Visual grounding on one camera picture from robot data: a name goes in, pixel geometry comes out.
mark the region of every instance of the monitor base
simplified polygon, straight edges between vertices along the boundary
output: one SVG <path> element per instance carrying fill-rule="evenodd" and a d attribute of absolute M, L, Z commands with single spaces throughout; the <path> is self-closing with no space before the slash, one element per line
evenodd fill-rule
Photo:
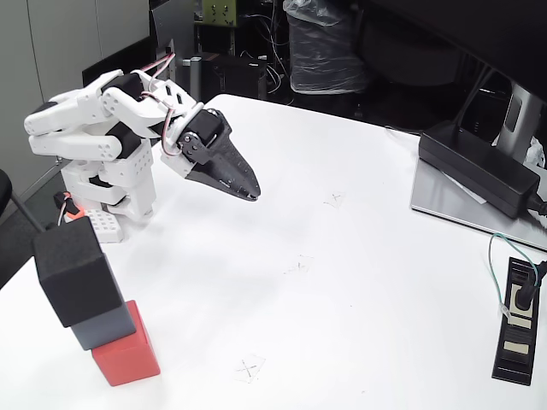
<path fill-rule="evenodd" d="M 528 166 L 541 177 L 538 194 L 547 200 L 547 171 Z M 517 220 L 498 211 L 490 203 L 480 203 L 438 169 L 418 160 L 412 209 L 451 220 L 488 233 L 500 232 L 518 243 L 547 251 L 547 229 L 530 214 Z"/>

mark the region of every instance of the black cube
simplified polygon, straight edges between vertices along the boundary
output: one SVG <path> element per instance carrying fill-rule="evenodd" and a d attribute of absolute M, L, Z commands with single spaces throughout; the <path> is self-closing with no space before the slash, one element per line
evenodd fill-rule
<path fill-rule="evenodd" d="M 64 327 L 122 305 L 89 218 L 40 233 L 32 246 L 38 280 Z"/>

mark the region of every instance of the white table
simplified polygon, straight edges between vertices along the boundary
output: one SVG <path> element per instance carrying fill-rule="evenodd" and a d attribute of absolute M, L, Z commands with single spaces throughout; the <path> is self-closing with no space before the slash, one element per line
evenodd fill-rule
<path fill-rule="evenodd" d="M 0 408 L 545 409 L 545 295 L 532 386 L 491 379 L 489 237 L 410 210 L 416 137 L 238 97 L 210 106 L 259 201 L 184 181 L 156 146 L 153 218 L 103 246 L 162 375 L 109 387 L 30 260 L 0 291 Z M 493 254 L 504 289 L 518 255 L 501 241 Z M 247 384 L 235 370 L 250 354 L 266 361 Z"/>

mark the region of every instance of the trash bin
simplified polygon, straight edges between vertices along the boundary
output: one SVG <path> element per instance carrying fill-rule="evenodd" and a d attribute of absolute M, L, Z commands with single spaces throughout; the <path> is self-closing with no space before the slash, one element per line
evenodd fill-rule
<path fill-rule="evenodd" d="M 352 48 L 353 16 L 327 0 L 285 0 L 291 43 L 291 88 L 300 94 L 363 91 L 369 76 Z"/>

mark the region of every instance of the gray cube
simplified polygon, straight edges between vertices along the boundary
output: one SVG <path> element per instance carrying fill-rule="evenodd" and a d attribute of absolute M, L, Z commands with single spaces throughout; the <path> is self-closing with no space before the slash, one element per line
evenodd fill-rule
<path fill-rule="evenodd" d="M 98 348 L 136 331 L 125 303 L 116 309 L 73 325 L 72 330 L 84 350 Z"/>

